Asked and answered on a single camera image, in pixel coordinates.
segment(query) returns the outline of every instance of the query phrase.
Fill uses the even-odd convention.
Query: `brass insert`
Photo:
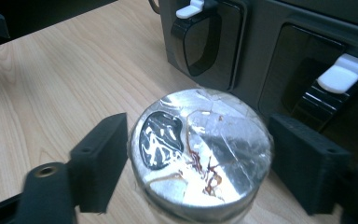
[[[58,168],[55,166],[47,166],[39,169],[34,174],[36,177],[46,177],[49,175],[54,175],[58,171]]]

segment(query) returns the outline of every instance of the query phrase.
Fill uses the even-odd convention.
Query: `jar lid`
[[[229,220],[250,207],[272,160],[272,138],[235,96],[195,89],[149,106],[131,131],[129,157],[143,194],[184,220]]]

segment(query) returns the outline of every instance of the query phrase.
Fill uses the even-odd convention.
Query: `wooden table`
[[[196,83],[169,65],[159,15],[120,0],[0,46],[0,201],[21,192],[32,168],[67,162],[101,119],[127,112],[129,127],[160,97]],[[338,223],[309,217],[278,177],[263,183],[243,223]],[[79,223],[157,223],[131,162],[105,215]]]

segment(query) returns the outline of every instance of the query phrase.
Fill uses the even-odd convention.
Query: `white latch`
[[[341,55],[333,66],[318,77],[318,84],[325,90],[341,94],[358,80],[358,58]]]
[[[191,0],[190,6],[181,8],[176,11],[176,16],[180,19],[188,19],[200,12],[204,5],[204,0]]]

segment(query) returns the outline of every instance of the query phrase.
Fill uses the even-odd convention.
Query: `clear plastic film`
[[[269,172],[272,148],[248,105],[228,93],[195,89],[147,108],[128,150],[143,195],[165,223],[236,223]]]

